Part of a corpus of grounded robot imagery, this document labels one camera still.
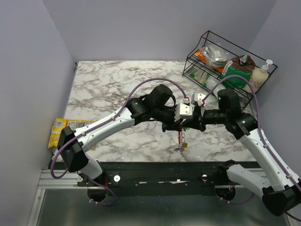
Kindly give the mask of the keyring with keys red tag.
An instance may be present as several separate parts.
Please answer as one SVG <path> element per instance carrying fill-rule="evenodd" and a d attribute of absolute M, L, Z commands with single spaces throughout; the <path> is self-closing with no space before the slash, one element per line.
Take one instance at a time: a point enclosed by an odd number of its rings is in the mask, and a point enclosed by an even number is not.
<path fill-rule="evenodd" d="M 174 149 L 176 152 L 183 152 L 187 147 L 188 143 L 185 141 L 185 132 L 189 130 L 189 128 L 183 128 L 182 131 L 178 132 L 178 146 Z"/>

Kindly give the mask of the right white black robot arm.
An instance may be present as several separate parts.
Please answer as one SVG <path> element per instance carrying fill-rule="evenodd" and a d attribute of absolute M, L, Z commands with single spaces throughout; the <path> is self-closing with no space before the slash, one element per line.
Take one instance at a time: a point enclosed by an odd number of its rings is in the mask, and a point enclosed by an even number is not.
<path fill-rule="evenodd" d="M 231 89 L 218 91 L 218 109 L 205 108 L 205 95 L 193 94 L 176 107 L 175 120 L 183 120 L 184 128 L 204 131 L 206 125 L 223 124 L 256 159 L 266 178 L 262 178 L 229 160 L 218 166 L 214 180 L 225 185 L 230 181 L 244 186 L 263 201 L 275 216 L 281 216 L 301 202 L 301 179 L 280 158 L 265 137 L 258 121 L 243 113 L 238 94 Z"/>

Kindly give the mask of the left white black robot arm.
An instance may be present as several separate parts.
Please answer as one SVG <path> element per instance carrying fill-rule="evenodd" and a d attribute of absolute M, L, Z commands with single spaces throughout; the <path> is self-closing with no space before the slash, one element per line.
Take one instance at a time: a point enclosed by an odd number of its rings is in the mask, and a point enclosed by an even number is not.
<path fill-rule="evenodd" d="M 129 97 L 124 106 L 101 120 L 76 130 L 69 126 L 62 129 L 57 148 L 67 170 L 77 172 L 91 168 L 89 182 L 94 186 L 101 185 L 104 182 L 101 166 L 86 152 L 109 136 L 142 122 L 156 120 L 178 131 L 180 127 L 174 121 L 176 106 L 166 106 L 169 99 L 175 100 L 173 92 L 160 84 L 149 94 Z"/>

